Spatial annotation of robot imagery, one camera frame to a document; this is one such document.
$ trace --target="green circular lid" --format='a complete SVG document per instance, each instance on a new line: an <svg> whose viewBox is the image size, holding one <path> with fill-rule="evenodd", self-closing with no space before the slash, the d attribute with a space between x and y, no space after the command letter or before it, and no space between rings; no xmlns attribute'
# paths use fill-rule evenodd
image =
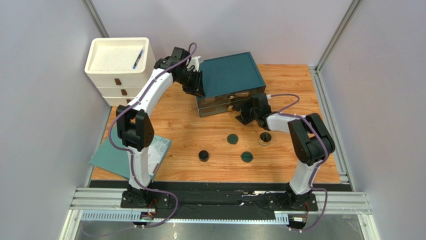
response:
<svg viewBox="0 0 426 240"><path fill-rule="evenodd" d="M253 154L249 151L245 151L241 154L241 159L245 163L250 163L253 160Z"/></svg>
<svg viewBox="0 0 426 240"><path fill-rule="evenodd" d="M238 142L238 136L235 135L235 134L230 134L226 140L230 144L237 144L237 142Z"/></svg>

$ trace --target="gray wall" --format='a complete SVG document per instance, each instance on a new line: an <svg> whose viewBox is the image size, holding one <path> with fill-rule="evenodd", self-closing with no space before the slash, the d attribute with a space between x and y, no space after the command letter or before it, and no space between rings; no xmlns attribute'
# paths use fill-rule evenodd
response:
<svg viewBox="0 0 426 240"><path fill-rule="evenodd" d="M381 239L424 239L426 2L366 0L322 72Z"/></svg>
<svg viewBox="0 0 426 240"><path fill-rule="evenodd" d="M110 37L147 37L157 59L198 43L204 59L315 65L351 0L92 0Z"/></svg>
<svg viewBox="0 0 426 240"><path fill-rule="evenodd" d="M84 66L80 0L1 1L0 239L58 239L109 107Z"/></svg>

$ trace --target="cable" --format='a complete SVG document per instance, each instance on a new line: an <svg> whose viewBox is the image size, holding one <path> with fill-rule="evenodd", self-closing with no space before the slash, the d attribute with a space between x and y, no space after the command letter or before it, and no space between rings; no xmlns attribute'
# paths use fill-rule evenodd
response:
<svg viewBox="0 0 426 240"><path fill-rule="evenodd" d="M113 121L112 121L112 123L111 123L111 125L109 126L109 129L108 129L108 140L109 140L109 142L111 143L111 145L114 147L114 148L116 148L116 149L118 149L118 150L121 150L121 151L127 151L127 152L129 152L130 153L130 171L131 171L131 176L133 177L133 179L134 179L134 181L137 183L137 185L139 185L139 187L141 187L142 189L144 189L144 190L146 190L146 191L150 191L150 192L154 192L154 193L160 193L160 194L168 194L168 195L170 195L170 196L172 196L175 200L176 200L176 204L175 204L175 206L174 206L174 209L173 209L173 211L171 212L171 214L168 216L168 217L166 217L166 218L164 218L162 221L160 221L160 222L157 222L157 223L155 223L155 224L152 224L152 225L146 225L146 226L144 226L144 228L154 228L154 227L157 227L157 226L160 226L160 225L162 225L162 224L164 224L165 222L167 222L175 213L176 213L176 210L178 209L178 203L179 203L179 200L178 200L178 197L174 194L174 193L172 193L172 192L169 192L169 191L163 191L163 190L158 190L158 189L151 189L151 188L148 188L148 187L146 187L146 186L144 186L144 185L142 185L142 183L138 180L138 178L137 178L137 176L136 176L136 174L135 174L135 166L134 166L134 155L135 155L135 153L131 150L131 149L128 149L128 148L124 148L124 147L119 147L119 146L117 146L114 142L113 142L113 139L112 139L112 137L111 137L111 132L113 131L113 127L114 127L114 125L117 123L117 120L119 119L119 118L121 118L125 113L127 113L128 111L130 111L130 109L133 109L134 107L136 107L141 101L142 101L142 99L144 99L144 97L145 97L145 95L147 94L147 92L150 90L150 88L152 87L152 85L157 81L157 79L159 78L159 77L161 77L163 74L165 74L165 73L167 73L168 71L170 71L170 70L172 70L172 69L174 69L174 68L176 68L177 66L179 66L179 65L181 65L181 64L183 64L183 63L185 63L186 61L188 61L188 59L190 59L193 55L194 55L194 53L195 53L195 51L197 50L197 44L195 43L195 42L192 42L190 45L189 45L189 48L188 48L188 51L191 51L191 47L192 46L194 46L194 50L187 56L187 57L185 57L184 59L182 59L181 61L179 61L178 63L176 63L175 65L173 65L173 66L171 66L171 67L169 67L169 68L167 68L167 69L165 69L165 70L163 70L162 72L160 72L160 74L158 74L157 76L155 76L154 77L154 79L152 79L150 82L149 82L149 84L147 85L147 87L146 87L146 89L145 89L145 91L143 91L143 93L142 93L142 95L140 96L140 98L135 102L135 103L133 103L131 106L129 106L129 107L127 107L125 110L123 110ZM84 234L84 235L86 235L86 236L88 236L88 237L93 237L93 238L102 238L102 237L107 237L107 236L111 236L111 235L114 235L114 234L117 234L117 233L120 233L120 232L122 232L122 231L126 231L126 230L130 230L130 229L133 229L134 228L134 226L132 226L132 227L126 227L126 228L123 228L123 229L120 229L120 230L117 230L117 231L114 231L114 232L111 232L111 233L107 233L107 234L102 234L102 235L92 235L92 234L89 234L89 233L87 233L87 232L85 232L83 229L81 229L81 232Z"/></svg>
<svg viewBox="0 0 426 240"><path fill-rule="evenodd" d="M298 118L298 119L302 120L307 125L307 127L309 128L309 130L313 133L313 135L315 136L315 138L318 140L319 144L321 145L322 150L324 151L324 159L315 166L315 168L313 169L312 174L310 175L309 180L307 182L307 184L309 185L310 189L312 189L312 191L323 191L325 193L324 206L322 207L321 214L319 215L318 220L316 220L316 222L312 226L310 226L310 227L308 227L306 229L293 229L291 227L288 228L288 230L294 231L294 232L297 232L297 233L308 232L308 231L313 230L318 225L318 223L320 222L320 220L323 218L324 212L326 210L327 200L328 200L328 196L329 196L328 192L327 192L327 189L313 187L313 181L314 181L315 175L317 174L317 171L318 171L319 167L321 165L323 165L327 161L327 159L329 158L329 153L327 151L326 145L324 144L323 140L320 138L320 136L315 131L315 129L312 127L312 125L308 122L308 120L306 120L306 118L304 118L304 117L302 117L300 115L296 115L296 114L283 113L284 110L286 110L286 109L290 108L291 106L297 104L299 102L299 100L300 100L300 97L298 95L292 94L292 93L282 93L282 94L271 95L271 97L277 97L277 96L293 96L293 97L297 97L297 100L295 102L293 102L293 103L291 103L291 104L289 104L289 105L281 108L278 111L278 114L281 115L281 116L287 116L287 117L291 117L291 118Z"/></svg>

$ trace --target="teal mat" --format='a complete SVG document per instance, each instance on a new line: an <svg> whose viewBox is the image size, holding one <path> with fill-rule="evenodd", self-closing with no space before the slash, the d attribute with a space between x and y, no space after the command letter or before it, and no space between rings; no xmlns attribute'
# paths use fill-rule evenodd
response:
<svg viewBox="0 0 426 240"><path fill-rule="evenodd" d="M115 127L112 129L111 137L117 146L124 148L122 140L117 136L117 129ZM151 179L154 179L171 144L172 141L170 139L157 135L154 136L148 151ZM126 179L130 178L127 152L115 149L108 138L100 145L89 163L93 166L118 174Z"/></svg>

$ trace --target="wooden table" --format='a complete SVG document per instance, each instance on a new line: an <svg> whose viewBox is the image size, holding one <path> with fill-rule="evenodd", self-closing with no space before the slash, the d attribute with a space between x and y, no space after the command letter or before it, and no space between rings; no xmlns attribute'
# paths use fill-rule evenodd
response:
<svg viewBox="0 0 426 240"><path fill-rule="evenodd" d="M264 65L258 68L266 83L266 94L293 93L300 102L286 113L307 115L320 113L317 95L307 65ZM274 97L270 100L272 111L292 103L294 97ZM112 108L108 127L115 117ZM290 135L270 131L269 146L258 143L259 134L265 132L253 121L242 125L235 119L236 111L198 117L194 97L182 91L180 84L166 90L152 112L151 122L155 134L171 139L172 144L159 168L156 181L194 182L289 182L296 170L298 159ZM238 135L236 145L227 142L229 134ZM210 154L207 162L201 162L198 153ZM240 155L249 151L254 159L250 163ZM124 178L96 167L93 180L122 180ZM331 155L321 166L316 183L340 183L335 161Z"/></svg>

